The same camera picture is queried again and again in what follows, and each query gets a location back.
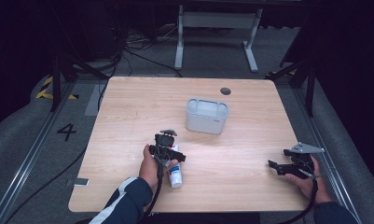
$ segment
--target dark sleeve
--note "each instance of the dark sleeve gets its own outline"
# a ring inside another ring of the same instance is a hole
[[[152,189],[139,177],[125,180],[113,193],[105,209],[90,224],[132,224],[144,214],[144,207],[152,201]]]
[[[316,224],[357,224],[353,214],[338,203],[319,203],[315,206],[314,222]]]

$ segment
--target small bottle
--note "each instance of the small bottle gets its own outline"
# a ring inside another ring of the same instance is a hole
[[[172,147],[173,151],[178,151],[178,145]],[[176,164],[172,169],[169,170],[169,179],[172,188],[180,188],[183,184],[183,177],[181,176],[180,163]]]

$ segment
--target table hole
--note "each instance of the table hole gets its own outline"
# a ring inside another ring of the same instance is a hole
[[[230,93],[232,92],[232,91],[230,90],[230,88],[227,88],[227,87],[222,88],[220,91],[221,91],[221,93],[224,94],[224,95],[230,95]]]

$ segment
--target yellow tape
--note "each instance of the yellow tape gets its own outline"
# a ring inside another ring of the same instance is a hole
[[[53,94],[45,93],[48,89],[49,84],[52,82],[53,76],[51,74],[48,75],[47,79],[45,80],[44,84],[41,87],[41,90],[36,95],[36,99],[38,98],[46,98],[46,99],[53,99]],[[79,98],[79,95],[71,94],[68,99],[69,100],[77,100]]]

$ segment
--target person's hand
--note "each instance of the person's hand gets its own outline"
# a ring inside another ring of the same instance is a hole
[[[140,173],[139,176],[143,178],[146,183],[148,183],[149,187],[153,188],[158,184],[158,164],[155,159],[152,157],[151,153],[149,153],[149,145],[146,145],[143,151],[144,159],[141,162]],[[169,171],[172,167],[174,167],[178,163],[178,160],[172,160],[171,164],[168,167],[163,168],[163,173]]]
[[[312,157],[312,162],[314,163],[314,174],[316,176],[319,176],[320,173],[320,167],[318,165],[318,161]],[[306,198],[310,199],[312,196],[312,180],[310,178],[301,179],[295,175],[291,174],[285,174],[285,179],[287,179],[289,182],[293,183],[294,185],[298,186],[302,193],[306,196]],[[324,182],[324,179],[319,176],[317,178],[317,195],[315,196],[315,204],[319,203],[327,203],[332,202],[331,197],[329,196],[328,192],[326,191],[326,183]]]

